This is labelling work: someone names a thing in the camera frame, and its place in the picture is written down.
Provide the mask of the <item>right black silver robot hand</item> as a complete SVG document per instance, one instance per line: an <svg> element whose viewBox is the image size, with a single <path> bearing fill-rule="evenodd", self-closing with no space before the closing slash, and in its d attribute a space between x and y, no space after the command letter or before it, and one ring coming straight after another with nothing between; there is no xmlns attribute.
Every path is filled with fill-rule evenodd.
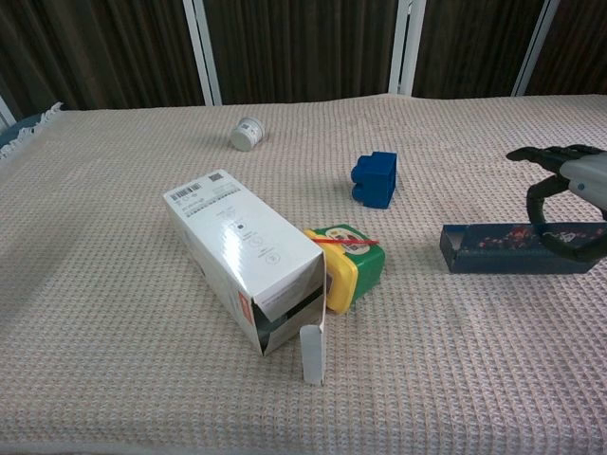
<svg viewBox="0 0 607 455"><path fill-rule="evenodd" d="M606 235L583 246L572 247L548 233L543 213L544 202L556 194L570 191L606 215L606 151L597 147L572 144L537 148L526 146L506 154L510 161L528 161L552 173L528 188L525 197L529 222L536 227L543 246L566 260L593 263L606 257Z"/></svg>

